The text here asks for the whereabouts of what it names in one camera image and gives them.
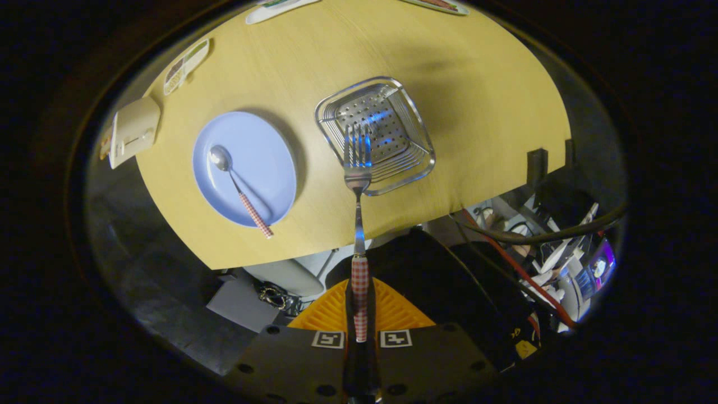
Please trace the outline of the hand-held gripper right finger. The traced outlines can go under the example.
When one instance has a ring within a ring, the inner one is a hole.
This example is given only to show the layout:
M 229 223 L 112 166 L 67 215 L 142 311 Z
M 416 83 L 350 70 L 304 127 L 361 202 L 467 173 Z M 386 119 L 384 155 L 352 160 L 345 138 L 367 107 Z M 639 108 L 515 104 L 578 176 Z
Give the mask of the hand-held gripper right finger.
M 379 279 L 374 292 L 380 402 L 466 403 L 498 378 L 459 324 L 436 324 Z

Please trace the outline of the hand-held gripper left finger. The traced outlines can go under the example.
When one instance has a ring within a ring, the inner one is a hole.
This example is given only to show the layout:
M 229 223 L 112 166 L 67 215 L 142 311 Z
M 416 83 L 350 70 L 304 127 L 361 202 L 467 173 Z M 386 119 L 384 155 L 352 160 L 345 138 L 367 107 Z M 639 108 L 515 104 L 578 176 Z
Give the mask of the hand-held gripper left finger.
M 267 325 L 226 381 L 261 403 L 346 403 L 360 394 L 360 353 L 348 324 L 348 282 L 336 284 L 291 327 Z

